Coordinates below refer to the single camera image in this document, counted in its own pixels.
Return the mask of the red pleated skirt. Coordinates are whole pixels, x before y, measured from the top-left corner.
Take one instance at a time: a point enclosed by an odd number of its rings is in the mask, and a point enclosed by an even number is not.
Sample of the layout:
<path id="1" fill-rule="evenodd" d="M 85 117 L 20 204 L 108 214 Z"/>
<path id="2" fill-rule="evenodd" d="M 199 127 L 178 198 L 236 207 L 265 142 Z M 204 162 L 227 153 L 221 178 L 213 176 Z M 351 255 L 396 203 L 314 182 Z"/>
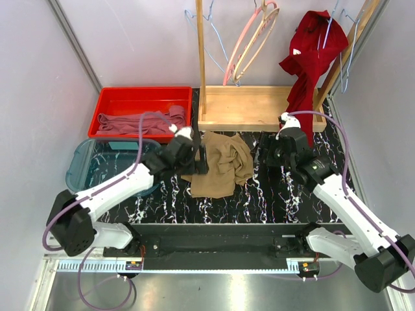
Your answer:
<path id="1" fill-rule="evenodd" d="M 342 27 L 333 20 L 326 48 L 322 49 L 330 15 L 328 11 L 308 11 L 300 21 L 289 45 L 289 55 L 279 65 L 296 75 L 287 102 L 287 112 L 313 110 L 314 89 L 331 62 L 348 46 Z"/>

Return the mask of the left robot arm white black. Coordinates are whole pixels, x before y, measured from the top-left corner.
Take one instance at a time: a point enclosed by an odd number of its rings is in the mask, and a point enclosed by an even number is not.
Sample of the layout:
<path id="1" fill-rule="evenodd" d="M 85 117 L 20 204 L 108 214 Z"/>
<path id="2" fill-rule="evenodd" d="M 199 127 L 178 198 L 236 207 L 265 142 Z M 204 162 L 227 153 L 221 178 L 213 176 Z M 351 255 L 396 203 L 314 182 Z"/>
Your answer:
<path id="1" fill-rule="evenodd" d="M 177 130 L 170 142 L 157 150 L 139 152 L 136 162 L 111 179 L 90 189 L 60 192 L 49 214 L 42 243 L 48 251 L 75 257 L 92 248 L 110 248 L 131 257 L 141 251 L 141 235 L 124 223 L 104 223 L 99 218 L 110 209 L 145 192 L 168 173 L 208 173 L 206 147 L 193 141 L 193 130 Z"/>

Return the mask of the tan brown garment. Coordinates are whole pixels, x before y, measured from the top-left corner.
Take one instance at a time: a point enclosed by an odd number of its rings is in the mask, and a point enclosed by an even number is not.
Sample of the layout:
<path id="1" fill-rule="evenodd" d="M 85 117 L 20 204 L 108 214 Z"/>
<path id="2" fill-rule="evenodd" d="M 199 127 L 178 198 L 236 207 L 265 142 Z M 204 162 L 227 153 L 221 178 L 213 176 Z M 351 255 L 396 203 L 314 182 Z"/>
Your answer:
<path id="1" fill-rule="evenodd" d="M 254 160 L 249 146 L 237 133 L 233 136 L 206 131 L 202 138 L 209 167 L 204 175 L 183 175 L 191 183 L 193 198 L 224 198 L 253 177 Z"/>

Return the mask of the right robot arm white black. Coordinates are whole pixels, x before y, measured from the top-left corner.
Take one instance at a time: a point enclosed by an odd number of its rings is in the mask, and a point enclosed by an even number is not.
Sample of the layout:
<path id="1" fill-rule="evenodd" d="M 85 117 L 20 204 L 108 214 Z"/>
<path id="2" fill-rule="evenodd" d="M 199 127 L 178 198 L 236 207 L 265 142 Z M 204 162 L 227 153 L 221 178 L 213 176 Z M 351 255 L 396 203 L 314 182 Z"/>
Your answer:
<path id="1" fill-rule="evenodd" d="M 412 267 L 414 238 L 389 228 L 342 183 L 331 161 L 317 156 L 300 128 L 264 133 L 259 161 L 283 167 L 294 181 L 323 201 L 343 222 L 353 239 L 342 238 L 321 225 L 310 223 L 296 233 L 297 254 L 321 253 L 354 270 L 369 290 L 379 293 Z"/>

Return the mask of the light blue wire hanger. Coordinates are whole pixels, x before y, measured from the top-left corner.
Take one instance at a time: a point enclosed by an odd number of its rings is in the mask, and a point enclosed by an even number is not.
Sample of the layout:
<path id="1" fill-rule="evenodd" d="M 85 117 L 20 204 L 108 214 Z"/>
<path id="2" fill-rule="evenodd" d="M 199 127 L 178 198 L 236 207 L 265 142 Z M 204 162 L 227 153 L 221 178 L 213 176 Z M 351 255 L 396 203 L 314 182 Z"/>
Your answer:
<path id="1" fill-rule="evenodd" d="M 325 36 L 324 36 L 324 41 L 323 41 L 322 49 L 325 49 L 326 48 L 329 31 L 330 31 L 331 24 L 333 22 L 333 17 L 334 17 L 334 14 L 335 14 L 336 10 L 337 10 L 337 7 L 338 7 L 339 2 L 340 2 L 339 0 L 336 1 L 335 6 L 334 6 L 334 8 L 333 8 L 333 10 L 331 12 L 331 15 L 330 15 L 330 18 L 329 18 L 329 21 L 328 21 L 328 24 L 327 24 L 326 33 L 325 33 Z"/>

